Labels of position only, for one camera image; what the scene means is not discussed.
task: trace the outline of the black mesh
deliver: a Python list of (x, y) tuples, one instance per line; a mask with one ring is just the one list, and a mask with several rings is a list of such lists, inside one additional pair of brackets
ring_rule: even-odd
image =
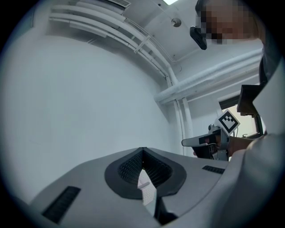
[(126, 182), (138, 184), (138, 178), (142, 171), (143, 151), (133, 156), (119, 167), (119, 175)]
[(54, 223), (59, 223), (79, 192), (80, 188), (68, 186), (42, 215)]
[(156, 159), (147, 152), (143, 153), (142, 166), (155, 187), (167, 181), (172, 175), (172, 169), (169, 165)]
[(150, 177), (160, 197), (176, 194), (187, 176), (180, 164), (147, 147), (140, 147), (108, 165), (105, 181), (119, 196), (141, 200), (143, 196), (138, 189), (138, 178), (142, 169)]
[(118, 172), (123, 180), (137, 185), (142, 169), (146, 171), (155, 187), (167, 181), (172, 175), (172, 169), (169, 165), (145, 151), (141, 151), (120, 165)]

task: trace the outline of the black grille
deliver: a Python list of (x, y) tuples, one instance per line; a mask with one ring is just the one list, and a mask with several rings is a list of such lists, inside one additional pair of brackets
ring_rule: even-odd
[(44, 217), (58, 223), (80, 192), (80, 188), (68, 186), (42, 213)]
[(224, 173), (224, 169), (213, 167), (213, 166), (204, 166), (202, 169), (213, 172), (213, 173), (218, 173), (218, 174)]
[(155, 187), (167, 181), (172, 169), (145, 151), (139, 152), (119, 167), (119, 175), (126, 182), (138, 184), (139, 175), (144, 169)]

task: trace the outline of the hand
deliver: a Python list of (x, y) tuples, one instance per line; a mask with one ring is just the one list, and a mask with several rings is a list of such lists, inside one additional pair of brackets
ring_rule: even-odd
[[(215, 137), (216, 137), (217, 148), (219, 149), (219, 147), (221, 146), (221, 135), (220, 134), (216, 134)], [(205, 138), (205, 143), (210, 143), (210, 139), (209, 138)]]

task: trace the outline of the gray panel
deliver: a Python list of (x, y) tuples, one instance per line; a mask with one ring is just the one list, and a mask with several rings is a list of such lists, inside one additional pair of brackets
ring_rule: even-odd
[(18, 208), (23, 212), (23, 214), (33, 221), (36, 227), (45, 227), (45, 228), (58, 228), (59, 226), (50, 220), (42, 216), (38, 211), (34, 210), (31, 206), (28, 206), (24, 201), (19, 198), (12, 197), (14, 203)]
[[(221, 213), (214, 216), (214, 227), (243, 227), (264, 207), (278, 184), (283, 184), (280, 180), (285, 168), (284, 139), (285, 134), (268, 134), (248, 146), (235, 187)], [(282, 200), (281, 197), (275, 203), (282, 207)]]
[(215, 186), (221, 178), (221, 174), (203, 170), (205, 165), (225, 169), (227, 161), (216, 161), (211, 159), (199, 159), (168, 153), (165, 151), (150, 148), (154, 152), (179, 163), (187, 172), (184, 185), (178, 193), (172, 196), (163, 197), (163, 202), (168, 212), (181, 216), (199, 203)]
[(167, 224), (165, 227), (212, 227), (213, 216), (220, 214), (235, 186), (243, 158), (244, 150), (234, 153), (223, 175), (210, 192), (195, 207), (191, 208), (188, 213)]
[(136, 149), (85, 162), (44, 189), (31, 206), (42, 212), (67, 187), (81, 188), (60, 225), (69, 228), (90, 227), (159, 227), (143, 206), (142, 200), (124, 199), (105, 182), (107, 166)]

